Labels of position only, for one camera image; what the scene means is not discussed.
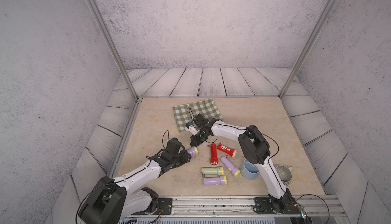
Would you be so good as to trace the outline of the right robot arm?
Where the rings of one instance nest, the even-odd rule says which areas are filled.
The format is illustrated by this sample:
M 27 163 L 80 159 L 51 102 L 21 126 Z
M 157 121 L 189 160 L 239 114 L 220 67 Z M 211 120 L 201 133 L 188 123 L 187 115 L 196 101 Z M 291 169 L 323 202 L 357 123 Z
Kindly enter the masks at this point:
M 266 183 L 272 211 L 276 214 L 287 214 L 290 207 L 295 207 L 301 218 L 308 220 L 304 207 L 297 202 L 278 176 L 265 134 L 255 125 L 239 127 L 216 118 L 208 120 L 202 114 L 194 116 L 190 106 L 187 109 L 191 121 L 186 124 L 185 130 L 192 133 L 191 146 L 206 142 L 209 136 L 225 137 L 238 142 L 245 159 L 255 165 Z

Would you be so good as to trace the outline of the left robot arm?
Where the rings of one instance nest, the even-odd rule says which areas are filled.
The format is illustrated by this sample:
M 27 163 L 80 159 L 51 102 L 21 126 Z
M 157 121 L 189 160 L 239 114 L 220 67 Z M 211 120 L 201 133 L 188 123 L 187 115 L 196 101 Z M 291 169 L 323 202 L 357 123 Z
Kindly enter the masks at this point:
M 146 183 L 189 163 L 197 153 L 196 147 L 185 149 L 177 138 L 169 139 L 164 149 L 149 156 L 147 162 L 132 172 L 116 178 L 100 178 L 93 190 L 81 201 L 75 221 L 83 221 L 85 224 L 117 224 L 137 212 L 156 212 L 159 195 L 146 187 Z

